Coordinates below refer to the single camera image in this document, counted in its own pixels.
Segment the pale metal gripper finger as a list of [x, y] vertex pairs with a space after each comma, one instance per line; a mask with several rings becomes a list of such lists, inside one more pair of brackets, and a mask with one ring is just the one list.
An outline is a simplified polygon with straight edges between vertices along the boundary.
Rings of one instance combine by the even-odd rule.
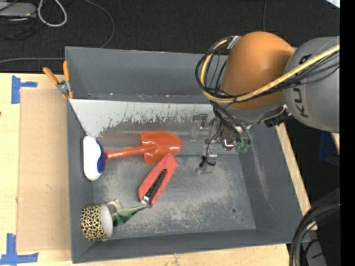
[[194, 115], [190, 129], [190, 140], [207, 142], [211, 137], [213, 127], [214, 120], [208, 114]]
[[212, 173], [217, 161], [217, 152], [213, 146], [206, 146], [204, 153], [201, 155], [199, 165], [195, 169], [198, 175]]

